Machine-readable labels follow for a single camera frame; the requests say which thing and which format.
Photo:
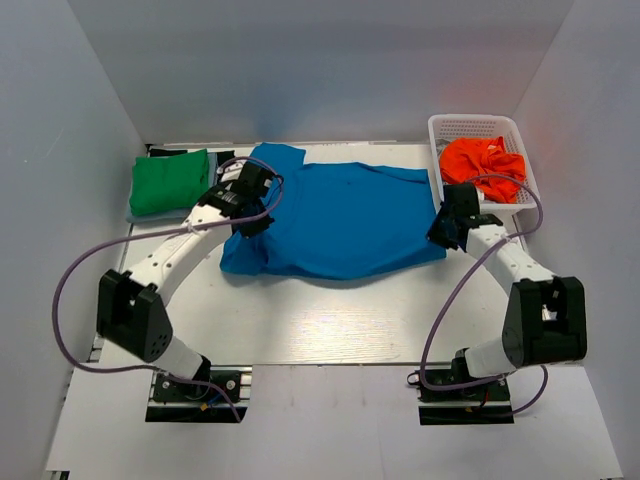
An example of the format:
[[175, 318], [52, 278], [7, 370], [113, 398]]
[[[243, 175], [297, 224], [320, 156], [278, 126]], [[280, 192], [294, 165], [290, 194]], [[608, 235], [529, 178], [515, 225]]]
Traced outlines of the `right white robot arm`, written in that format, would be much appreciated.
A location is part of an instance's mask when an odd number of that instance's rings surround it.
[[508, 296], [498, 337], [462, 349], [451, 362], [452, 379], [420, 383], [431, 391], [455, 391], [472, 399], [490, 382], [521, 368], [582, 360], [588, 350], [585, 291], [575, 277], [562, 277], [534, 260], [495, 215], [482, 212], [469, 182], [447, 185], [427, 238], [445, 249], [461, 250], [485, 268]]

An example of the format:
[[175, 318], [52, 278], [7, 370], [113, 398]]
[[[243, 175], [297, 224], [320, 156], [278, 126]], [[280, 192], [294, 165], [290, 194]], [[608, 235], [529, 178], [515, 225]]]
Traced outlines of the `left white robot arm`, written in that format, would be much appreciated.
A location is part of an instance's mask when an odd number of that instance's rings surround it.
[[175, 233], [123, 273], [105, 273], [99, 283], [97, 333], [145, 364], [177, 378], [188, 398], [211, 387], [211, 362], [173, 331], [167, 306], [191, 272], [233, 234], [256, 236], [274, 219], [263, 200], [282, 177], [241, 158], [218, 169], [217, 184], [196, 202]]

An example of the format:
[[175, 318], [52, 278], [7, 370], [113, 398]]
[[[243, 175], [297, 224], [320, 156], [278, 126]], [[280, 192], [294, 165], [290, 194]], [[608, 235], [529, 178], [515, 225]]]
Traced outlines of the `folded black t-shirt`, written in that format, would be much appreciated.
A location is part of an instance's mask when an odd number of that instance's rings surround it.
[[[154, 157], [171, 157], [177, 155], [188, 154], [194, 151], [187, 149], [161, 149], [161, 148], [150, 148], [147, 152], [147, 156], [149, 158]], [[226, 151], [208, 151], [208, 155], [210, 158], [215, 159], [218, 163], [224, 163], [235, 157], [234, 150], [226, 150]]]

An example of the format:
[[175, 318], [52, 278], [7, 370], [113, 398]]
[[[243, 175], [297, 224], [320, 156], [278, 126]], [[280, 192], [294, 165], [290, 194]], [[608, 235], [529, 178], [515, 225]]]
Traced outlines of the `orange t-shirt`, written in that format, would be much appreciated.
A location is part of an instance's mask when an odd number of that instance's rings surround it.
[[458, 138], [451, 142], [440, 158], [443, 180], [448, 184], [472, 183], [492, 202], [515, 204], [520, 183], [525, 179], [523, 156], [506, 150], [502, 137]]

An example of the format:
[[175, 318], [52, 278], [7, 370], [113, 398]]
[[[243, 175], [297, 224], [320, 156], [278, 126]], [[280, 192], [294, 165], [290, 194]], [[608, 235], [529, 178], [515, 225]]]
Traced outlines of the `grey t-shirt in basket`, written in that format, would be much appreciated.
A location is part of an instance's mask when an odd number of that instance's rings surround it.
[[435, 151], [436, 158], [440, 159], [446, 148], [451, 144], [450, 140], [447, 139], [436, 139], [435, 140]]

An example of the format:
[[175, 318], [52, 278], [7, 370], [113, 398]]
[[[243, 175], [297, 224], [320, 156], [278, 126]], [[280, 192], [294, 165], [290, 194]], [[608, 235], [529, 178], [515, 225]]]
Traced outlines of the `white plastic basket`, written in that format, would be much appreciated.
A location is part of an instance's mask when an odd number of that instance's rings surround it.
[[443, 180], [440, 169], [440, 156], [444, 143], [449, 144], [458, 138], [497, 138], [502, 137], [506, 150], [523, 156], [525, 179], [523, 184], [536, 195], [537, 183], [516, 123], [509, 117], [488, 114], [436, 114], [428, 120], [429, 144], [434, 165], [434, 178], [438, 191], [438, 202], [444, 200]]

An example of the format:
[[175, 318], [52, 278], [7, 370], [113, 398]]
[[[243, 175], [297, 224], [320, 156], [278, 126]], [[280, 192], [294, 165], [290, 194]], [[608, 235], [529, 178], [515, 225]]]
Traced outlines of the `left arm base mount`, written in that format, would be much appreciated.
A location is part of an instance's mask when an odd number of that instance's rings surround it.
[[[240, 419], [249, 407], [253, 370], [250, 366], [213, 367], [209, 382], [233, 403]], [[152, 376], [145, 421], [147, 423], [235, 424], [230, 404], [215, 389], [170, 380], [166, 374]]]

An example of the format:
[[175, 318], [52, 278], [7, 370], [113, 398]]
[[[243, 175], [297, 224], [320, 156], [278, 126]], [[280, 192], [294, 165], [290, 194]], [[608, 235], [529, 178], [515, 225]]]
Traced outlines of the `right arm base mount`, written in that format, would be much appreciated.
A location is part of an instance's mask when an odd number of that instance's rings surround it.
[[433, 391], [420, 383], [419, 372], [407, 376], [417, 390], [421, 426], [471, 426], [513, 424], [510, 392], [505, 381], [465, 390]]

